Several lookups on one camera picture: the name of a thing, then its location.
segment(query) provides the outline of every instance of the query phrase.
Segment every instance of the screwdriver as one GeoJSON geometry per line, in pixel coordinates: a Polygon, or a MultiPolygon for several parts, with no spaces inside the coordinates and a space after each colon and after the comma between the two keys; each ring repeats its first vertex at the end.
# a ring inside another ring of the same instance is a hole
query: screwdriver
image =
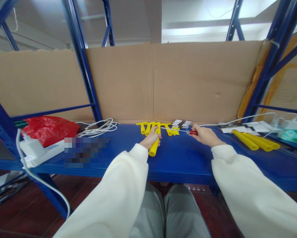
{"type": "Polygon", "coordinates": [[[172,130],[172,131],[178,131],[178,132],[185,132],[187,133],[187,135],[198,135],[197,131],[181,131],[181,130],[175,130],[175,129],[171,129],[171,128],[165,128],[165,127],[161,127],[161,129],[167,129],[167,130],[172,130]]]}

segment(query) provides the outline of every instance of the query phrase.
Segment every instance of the wooden floor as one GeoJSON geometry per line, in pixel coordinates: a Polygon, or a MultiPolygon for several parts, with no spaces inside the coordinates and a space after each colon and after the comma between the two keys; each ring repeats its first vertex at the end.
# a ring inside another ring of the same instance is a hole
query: wooden floor
{"type": "MultiPolygon", "coordinates": [[[[76,209],[99,184],[101,178],[57,175],[53,177],[60,191],[76,209]]],[[[163,196],[171,184],[163,187],[150,182],[163,196]]],[[[207,185],[185,184],[193,193],[213,238],[243,237],[222,197],[214,197],[207,185]]],[[[0,237],[52,237],[64,219],[33,182],[0,205],[0,237]]]]}

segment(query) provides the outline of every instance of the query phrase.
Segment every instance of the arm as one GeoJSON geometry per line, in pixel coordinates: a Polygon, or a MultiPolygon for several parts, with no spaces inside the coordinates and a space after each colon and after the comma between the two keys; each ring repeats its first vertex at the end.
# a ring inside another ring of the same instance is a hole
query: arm
{"type": "Polygon", "coordinates": [[[212,171],[231,214],[248,237],[297,237],[297,203],[248,157],[197,124],[193,137],[211,147],[212,171]]]}
{"type": "Polygon", "coordinates": [[[128,237],[141,207],[148,172],[148,149],[158,137],[155,128],[130,152],[121,152],[99,185],[57,231],[59,237],[128,237]]]}

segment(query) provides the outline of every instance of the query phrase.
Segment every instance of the ceiling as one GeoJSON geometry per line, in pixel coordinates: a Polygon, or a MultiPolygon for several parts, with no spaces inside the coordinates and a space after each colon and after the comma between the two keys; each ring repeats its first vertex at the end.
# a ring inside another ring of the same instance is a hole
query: ceiling
{"type": "MultiPolygon", "coordinates": [[[[81,17],[103,15],[101,0],[77,0],[81,17]]],[[[150,40],[143,0],[110,0],[114,35],[117,39],[150,40]]],[[[16,5],[20,21],[65,43],[71,42],[60,0],[23,0],[16,5]]],[[[83,29],[89,44],[102,42],[106,30],[105,18],[84,20],[83,29]]]]}
{"type": "MultiPolygon", "coordinates": [[[[102,0],[77,0],[89,47],[101,46],[106,22],[102,0]]],[[[243,0],[240,22],[246,40],[266,38],[280,0],[243,0]]],[[[185,41],[225,41],[235,0],[110,0],[116,45],[185,41]]],[[[61,0],[22,0],[16,4],[22,50],[70,48],[61,0]]],[[[15,28],[14,13],[7,19],[15,28]]],[[[11,50],[0,32],[0,50],[11,50]]]]}

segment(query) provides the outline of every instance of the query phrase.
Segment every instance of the blue metal shelf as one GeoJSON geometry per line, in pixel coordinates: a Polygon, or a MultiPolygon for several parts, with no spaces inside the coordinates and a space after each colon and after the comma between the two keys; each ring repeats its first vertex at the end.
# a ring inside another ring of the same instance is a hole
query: blue metal shelf
{"type": "MultiPolygon", "coordinates": [[[[2,0],[0,2],[0,27],[2,26],[14,50],[18,50],[17,45],[9,29],[7,26],[5,27],[6,24],[4,21],[16,2],[17,0],[2,0]]],[[[22,120],[34,116],[42,116],[88,106],[91,107],[95,120],[102,120],[96,90],[85,52],[88,46],[82,29],[77,2],[76,0],[62,0],[62,5],[90,103],[87,105],[31,113],[15,117],[9,117],[0,104],[0,139],[15,158],[15,160],[0,159],[0,169],[22,170],[22,164],[15,146],[16,127],[13,124],[13,120],[22,120]]],[[[233,39],[235,30],[237,31],[239,39],[244,40],[239,21],[241,5],[242,0],[235,1],[226,38],[227,41],[231,41],[233,39]]],[[[103,6],[106,15],[107,29],[102,46],[106,46],[108,41],[111,46],[114,46],[115,42],[109,1],[103,0],[103,6]]],[[[270,77],[277,73],[284,65],[286,65],[286,63],[297,55],[296,47],[282,61],[280,61],[296,24],[297,0],[281,0],[267,36],[270,40],[274,39],[276,44],[273,45],[270,50],[245,116],[254,115],[258,107],[271,107],[260,105],[261,99],[264,95],[264,90],[270,80],[270,77]]],[[[273,109],[285,111],[290,110],[290,112],[295,111],[292,109],[275,107],[273,107],[273,109]]],[[[222,134],[217,128],[215,128],[214,131],[220,139],[232,145],[236,149],[237,153],[253,159],[261,171],[279,187],[284,190],[297,191],[296,154],[286,150],[277,150],[272,152],[264,152],[262,150],[251,151],[234,136],[222,134]]],[[[184,134],[172,137],[168,137],[165,131],[162,131],[162,134],[167,139],[163,140],[163,145],[159,147],[157,155],[155,157],[150,157],[148,160],[150,168],[148,172],[149,180],[216,185],[211,169],[212,153],[209,147],[201,145],[191,137],[184,134]]],[[[119,125],[118,130],[107,133],[105,136],[110,138],[110,143],[101,154],[103,158],[102,163],[98,163],[97,160],[92,160],[93,163],[84,164],[85,168],[83,169],[66,168],[64,166],[65,154],[61,153],[31,170],[52,186],[55,185],[48,174],[102,177],[106,168],[116,155],[123,150],[130,150],[135,143],[140,142],[144,138],[144,136],[140,133],[139,126],[135,125],[119,125]]],[[[35,182],[55,205],[55,207],[61,212],[61,214],[66,217],[66,207],[64,206],[63,201],[50,189],[42,186],[37,181],[35,182]]]]}
{"type": "MultiPolygon", "coordinates": [[[[261,101],[267,90],[271,77],[275,75],[283,66],[297,55],[297,46],[282,61],[280,59],[288,45],[288,42],[297,25],[297,0],[281,0],[272,22],[270,31],[267,35],[268,39],[273,39],[275,44],[271,46],[271,50],[265,61],[264,68],[259,77],[253,95],[249,101],[244,117],[255,115],[259,107],[271,107],[261,105],[261,101]]],[[[295,112],[293,109],[274,108],[276,110],[295,112]]],[[[243,119],[242,122],[251,122],[253,118],[243,119]]]]}

